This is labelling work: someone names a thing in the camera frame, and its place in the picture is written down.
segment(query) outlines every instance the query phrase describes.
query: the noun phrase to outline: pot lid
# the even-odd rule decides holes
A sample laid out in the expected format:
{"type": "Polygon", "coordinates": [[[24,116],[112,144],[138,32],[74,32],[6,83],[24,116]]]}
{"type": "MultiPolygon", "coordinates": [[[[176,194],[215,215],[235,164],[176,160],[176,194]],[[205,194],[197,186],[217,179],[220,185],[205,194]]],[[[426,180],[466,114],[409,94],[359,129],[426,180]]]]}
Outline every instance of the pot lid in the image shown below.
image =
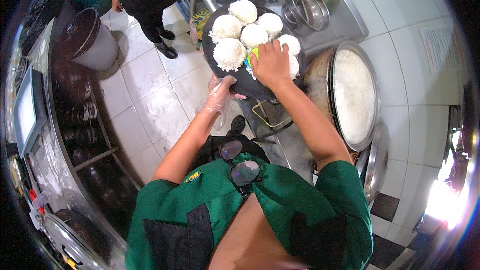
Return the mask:
{"type": "Polygon", "coordinates": [[[390,134],[387,125],[380,120],[373,131],[367,172],[365,175],[365,197],[370,204],[380,192],[387,172],[390,134]]]}
{"type": "Polygon", "coordinates": [[[62,254],[68,256],[76,264],[93,270],[104,270],[107,267],[101,258],[81,241],[80,237],[60,218],[53,214],[44,217],[44,228],[48,239],[62,254]]]}
{"type": "Polygon", "coordinates": [[[304,26],[321,31],[329,21],[327,6],[322,0],[289,0],[291,13],[304,26]]]}

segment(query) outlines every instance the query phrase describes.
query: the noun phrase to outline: green shirt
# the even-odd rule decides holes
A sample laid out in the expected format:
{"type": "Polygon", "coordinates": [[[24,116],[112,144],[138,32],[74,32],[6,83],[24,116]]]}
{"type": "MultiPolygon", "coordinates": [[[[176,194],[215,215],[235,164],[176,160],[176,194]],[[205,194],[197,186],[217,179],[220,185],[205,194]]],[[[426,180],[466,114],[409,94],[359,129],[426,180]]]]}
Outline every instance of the green shirt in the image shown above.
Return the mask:
{"type": "MultiPolygon", "coordinates": [[[[252,190],[276,237],[290,253],[290,224],[296,212],[306,215],[307,225],[348,215],[342,269],[362,269],[373,251],[372,226],[367,200],[357,169],[346,161],[326,165],[314,186],[291,169],[268,164],[248,153],[235,163],[254,160],[260,165],[262,183],[252,190]]],[[[129,270],[154,270],[156,264],[143,227],[143,219],[187,224],[186,214],[206,204],[215,248],[240,208],[243,197],[230,181],[230,168],[218,159],[189,173],[180,185],[165,180],[148,183],[137,196],[125,256],[129,270]]]]}

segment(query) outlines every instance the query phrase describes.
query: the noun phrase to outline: gloved hand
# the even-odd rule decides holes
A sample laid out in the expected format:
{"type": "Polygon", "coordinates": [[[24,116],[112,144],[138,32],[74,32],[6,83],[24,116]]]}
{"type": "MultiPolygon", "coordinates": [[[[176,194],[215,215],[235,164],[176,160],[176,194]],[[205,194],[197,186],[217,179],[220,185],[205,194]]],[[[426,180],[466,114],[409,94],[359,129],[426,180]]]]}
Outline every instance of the gloved hand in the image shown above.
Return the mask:
{"type": "Polygon", "coordinates": [[[230,91],[230,87],[236,82],[237,79],[233,76],[228,75],[224,78],[218,78],[215,74],[212,74],[212,78],[208,82],[208,95],[201,101],[201,105],[196,109],[195,114],[198,114],[200,111],[218,113],[219,117],[213,127],[216,130],[222,129],[225,125],[230,100],[247,98],[230,91]]]}

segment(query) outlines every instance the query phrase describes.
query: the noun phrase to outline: glasses hanging on shirt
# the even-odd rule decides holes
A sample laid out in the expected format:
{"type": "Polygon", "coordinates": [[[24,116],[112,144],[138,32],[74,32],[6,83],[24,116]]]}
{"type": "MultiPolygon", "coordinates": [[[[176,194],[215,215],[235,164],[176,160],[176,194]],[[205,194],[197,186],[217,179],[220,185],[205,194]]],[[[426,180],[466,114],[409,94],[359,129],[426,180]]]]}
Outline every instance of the glasses hanging on shirt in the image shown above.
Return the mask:
{"type": "Polygon", "coordinates": [[[242,153],[243,145],[240,141],[232,141],[226,143],[220,149],[222,159],[230,166],[230,181],[232,182],[238,193],[244,198],[248,198],[251,194],[251,184],[263,182],[263,178],[259,178],[260,166],[254,160],[246,160],[238,165],[233,164],[233,160],[242,153]]]}

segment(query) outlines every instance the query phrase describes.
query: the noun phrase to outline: round tray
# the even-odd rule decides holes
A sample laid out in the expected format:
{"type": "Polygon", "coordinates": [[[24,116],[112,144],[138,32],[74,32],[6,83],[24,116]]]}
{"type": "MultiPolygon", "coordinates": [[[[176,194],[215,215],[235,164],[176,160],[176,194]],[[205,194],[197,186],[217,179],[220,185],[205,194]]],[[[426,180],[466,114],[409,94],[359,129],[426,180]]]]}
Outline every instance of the round tray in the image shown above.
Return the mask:
{"type": "MultiPolygon", "coordinates": [[[[213,51],[215,49],[216,44],[213,43],[212,38],[209,36],[210,31],[212,30],[213,23],[215,20],[220,17],[221,15],[227,15],[229,13],[229,4],[225,4],[223,7],[217,9],[208,19],[207,24],[203,27],[203,39],[202,39],[202,47],[203,52],[205,54],[205,58],[208,62],[208,65],[212,69],[213,73],[217,75],[219,78],[223,78],[227,75],[232,75],[237,79],[237,83],[232,86],[233,91],[245,95],[250,98],[258,99],[258,100],[272,100],[275,99],[275,95],[273,92],[262,85],[260,81],[254,80],[254,78],[248,73],[246,69],[246,65],[243,64],[238,71],[229,71],[225,72],[221,68],[219,68],[217,62],[213,58],[213,51]]],[[[258,16],[261,16],[266,13],[275,14],[275,12],[255,4],[258,10],[258,16]]],[[[305,52],[303,51],[302,41],[298,38],[297,34],[292,31],[292,29],[288,26],[288,24],[282,19],[283,22],[283,29],[282,32],[278,35],[292,35],[296,37],[300,41],[300,53],[298,54],[298,65],[300,66],[299,74],[300,76],[294,80],[295,85],[299,86],[303,82],[303,76],[305,75],[306,65],[305,65],[305,52]]]]}
{"type": "Polygon", "coordinates": [[[347,144],[348,147],[350,147],[352,150],[356,152],[362,152],[371,144],[374,138],[375,127],[377,126],[378,121],[380,120],[380,87],[378,85],[378,78],[375,73],[374,65],[372,64],[367,53],[362,49],[362,47],[360,47],[360,45],[352,41],[344,41],[339,45],[339,47],[337,48],[333,56],[333,63],[331,63],[328,85],[330,88],[329,89],[330,104],[333,111],[332,114],[333,114],[333,119],[335,121],[337,131],[339,132],[340,136],[342,137],[343,141],[345,141],[345,144],[347,144]],[[371,80],[373,82],[373,91],[375,92],[375,112],[373,114],[373,121],[370,125],[370,129],[367,137],[363,141],[359,142],[358,144],[351,144],[345,138],[345,135],[343,134],[343,131],[342,131],[342,127],[340,126],[340,121],[337,113],[337,104],[335,103],[335,94],[334,94],[334,86],[333,86],[333,83],[335,81],[335,63],[337,61],[337,53],[342,49],[347,49],[349,51],[352,51],[362,59],[365,65],[367,65],[367,68],[370,71],[371,80]]]}

